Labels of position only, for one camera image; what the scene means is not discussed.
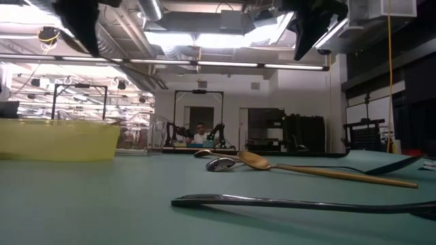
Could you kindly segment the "black open shelf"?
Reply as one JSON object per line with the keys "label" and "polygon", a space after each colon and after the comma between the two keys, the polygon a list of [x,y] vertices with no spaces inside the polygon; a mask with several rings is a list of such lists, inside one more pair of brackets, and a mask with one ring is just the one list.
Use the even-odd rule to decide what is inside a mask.
{"label": "black open shelf", "polygon": [[247,149],[281,152],[284,116],[285,111],[282,108],[249,108]]}

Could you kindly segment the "long ceiling light bar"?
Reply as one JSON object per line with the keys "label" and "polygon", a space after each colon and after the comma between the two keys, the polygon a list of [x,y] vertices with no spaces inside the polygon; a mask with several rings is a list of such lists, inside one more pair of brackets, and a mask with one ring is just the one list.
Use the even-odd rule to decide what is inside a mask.
{"label": "long ceiling light bar", "polygon": [[182,65],[182,66],[210,66],[237,67],[253,69],[282,69],[301,71],[329,71],[329,66],[298,65],[278,63],[248,63],[234,61],[203,61],[203,60],[168,60],[168,59],[109,59],[86,56],[57,56],[36,54],[6,54],[0,53],[0,60],[8,61],[54,61],[54,62],[83,62],[83,63],[113,63],[115,65],[147,64],[147,65]]}

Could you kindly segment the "person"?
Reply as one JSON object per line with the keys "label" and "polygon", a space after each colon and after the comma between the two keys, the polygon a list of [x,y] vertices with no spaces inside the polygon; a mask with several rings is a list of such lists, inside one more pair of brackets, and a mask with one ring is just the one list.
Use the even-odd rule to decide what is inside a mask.
{"label": "person", "polygon": [[192,144],[203,144],[203,141],[207,139],[207,132],[204,127],[204,123],[199,122],[196,125],[196,133],[193,136],[193,139],[191,141]]}

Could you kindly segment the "gold spoon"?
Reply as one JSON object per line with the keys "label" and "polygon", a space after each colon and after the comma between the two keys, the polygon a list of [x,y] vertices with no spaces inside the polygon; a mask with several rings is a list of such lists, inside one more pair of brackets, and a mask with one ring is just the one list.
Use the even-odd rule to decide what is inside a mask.
{"label": "gold spoon", "polygon": [[196,153],[193,154],[193,156],[195,158],[206,157],[208,155],[213,155],[213,156],[216,156],[216,157],[224,157],[224,158],[234,159],[234,160],[237,160],[237,161],[240,160],[240,158],[237,157],[237,156],[232,156],[232,155],[228,155],[228,154],[219,154],[219,153],[207,150],[207,149],[199,150],[199,151],[197,151]]}

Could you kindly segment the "black cabinet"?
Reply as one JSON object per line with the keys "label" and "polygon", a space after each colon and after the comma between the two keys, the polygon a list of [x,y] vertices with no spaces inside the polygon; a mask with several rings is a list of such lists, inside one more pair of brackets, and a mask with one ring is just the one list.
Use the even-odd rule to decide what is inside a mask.
{"label": "black cabinet", "polygon": [[326,152],[326,130],[322,116],[290,114],[283,120],[283,143],[288,152]]}

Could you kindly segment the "yellow plastic bin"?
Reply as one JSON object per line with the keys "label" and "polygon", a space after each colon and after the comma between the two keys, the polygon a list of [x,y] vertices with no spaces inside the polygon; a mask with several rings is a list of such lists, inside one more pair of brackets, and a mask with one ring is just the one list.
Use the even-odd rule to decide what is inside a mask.
{"label": "yellow plastic bin", "polygon": [[105,161],[121,128],[85,120],[0,119],[0,159]]}

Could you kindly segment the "black mesh cart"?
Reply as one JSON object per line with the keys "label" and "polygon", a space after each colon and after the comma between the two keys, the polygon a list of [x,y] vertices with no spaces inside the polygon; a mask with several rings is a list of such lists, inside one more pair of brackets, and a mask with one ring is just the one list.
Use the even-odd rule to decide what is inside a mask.
{"label": "black mesh cart", "polygon": [[382,141],[379,126],[382,123],[385,123],[384,119],[363,119],[361,122],[343,125],[345,130],[343,144],[347,152],[350,150],[381,151]]}

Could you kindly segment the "long wooden spoon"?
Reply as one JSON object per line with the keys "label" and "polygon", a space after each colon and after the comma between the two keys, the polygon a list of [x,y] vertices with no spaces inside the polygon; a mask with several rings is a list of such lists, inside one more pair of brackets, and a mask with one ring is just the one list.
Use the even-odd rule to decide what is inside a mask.
{"label": "long wooden spoon", "polygon": [[417,189],[418,184],[413,182],[406,182],[401,180],[391,180],[387,178],[379,178],[373,176],[365,176],[360,174],[348,174],[345,172],[339,171],[330,171],[325,169],[317,169],[313,167],[293,167],[287,165],[271,165],[267,159],[261,157],[258,154],[247,152],[247,151],[239,151],[237,153],[238,158],[249,167],[258,170],[271,170],[271,169],[282,169],[291,172],[298,172],[303,174],[310,174],[315,176],[324,176],[329,178],[336,178],[342,180],[351,180],[357,182],[368,182],[373,184],[382,184],[389,186],[399,186],[411,189]]}

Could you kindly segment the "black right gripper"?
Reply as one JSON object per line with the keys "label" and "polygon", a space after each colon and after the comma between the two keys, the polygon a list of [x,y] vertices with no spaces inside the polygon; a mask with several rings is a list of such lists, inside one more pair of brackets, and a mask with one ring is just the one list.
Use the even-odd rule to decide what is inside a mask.
{"label": "black right gripper", "polygon": [[[348,14],[348,6],[339,0],[282,0],[284,11],[295,12],[299,18],[320,17],[323,14],[337,15],[343,20]],[[296,47],[294,60],[299,61],[314,45],[329,32],[331,21],[313,26],[307,20],[296,22]]]}

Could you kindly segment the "dark door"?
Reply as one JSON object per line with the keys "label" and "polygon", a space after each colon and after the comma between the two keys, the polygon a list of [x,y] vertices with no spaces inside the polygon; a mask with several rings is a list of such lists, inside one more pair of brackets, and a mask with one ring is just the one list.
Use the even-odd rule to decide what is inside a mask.
{"label": "dark door", "polygon": [[214,108],[209,107],[189,107],[189,130],[192,135],[196,133],[196,125],[198,123],[204,123],[207,134],[213,129],[214,123]]}

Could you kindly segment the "dark monitor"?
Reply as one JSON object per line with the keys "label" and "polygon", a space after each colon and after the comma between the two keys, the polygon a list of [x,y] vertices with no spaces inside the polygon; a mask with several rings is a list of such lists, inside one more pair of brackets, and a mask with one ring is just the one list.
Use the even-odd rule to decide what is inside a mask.
{"label": "dark monitor", "polygon": [[0,118],[18,118],[19,101],[0,101]]}

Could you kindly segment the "background work table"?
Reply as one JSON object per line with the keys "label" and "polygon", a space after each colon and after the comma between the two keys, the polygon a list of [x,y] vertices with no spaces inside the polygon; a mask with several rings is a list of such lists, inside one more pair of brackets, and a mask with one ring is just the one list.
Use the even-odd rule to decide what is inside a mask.
{"label": "background work table", "polygon": [[209,150],[220,154],[236,155],[237,151],[227,148],[191,148],[191,147],[163,147],[162,152],[168,154],[194,154],[200,150]]}

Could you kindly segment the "white wall board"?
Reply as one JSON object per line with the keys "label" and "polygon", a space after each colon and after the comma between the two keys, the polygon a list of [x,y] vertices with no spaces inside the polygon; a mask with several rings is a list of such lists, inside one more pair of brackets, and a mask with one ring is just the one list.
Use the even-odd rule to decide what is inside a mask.
{"label": "white wall board", "polygon": [[[346,122],[358,123],[362,118],[366,118],[366,108],[364,104],[364,95],[351,98],[348,100],[348,107],[346,108]],[[369,117],[371,120],[384,119],[385,122],[381,123],[381,131],[386,132],[388,128],[388,122],[390,122],[390,130],[394,132],[394,119],[393,114],[389,116],[390,98],[381,97],[379,99],[370,99],[369,102]]]}

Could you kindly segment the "green table mat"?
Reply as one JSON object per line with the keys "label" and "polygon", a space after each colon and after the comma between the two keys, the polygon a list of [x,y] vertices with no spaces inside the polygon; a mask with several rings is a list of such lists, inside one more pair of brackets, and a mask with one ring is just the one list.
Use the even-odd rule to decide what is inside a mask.
{"label": "green table mat", "polygon": [[420,163],[391,174],[417,189],[205,166],[190,154],[0,161],[0,245],[436,245],[436,221],[410,214],[171,205],[191,194],[360,205],[436,200],[436,171]]}

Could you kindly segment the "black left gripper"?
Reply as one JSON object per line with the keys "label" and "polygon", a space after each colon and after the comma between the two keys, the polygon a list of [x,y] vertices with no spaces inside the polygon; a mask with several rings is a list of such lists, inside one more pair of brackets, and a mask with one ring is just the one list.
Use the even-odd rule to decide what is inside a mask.
{"label": "black left gripper", "polygon": [[62,22],[73,23],[76,38],[91,55],[99,56],[95,34],[95,23],[99,16],[98,0],[54,0],[52,7]]}

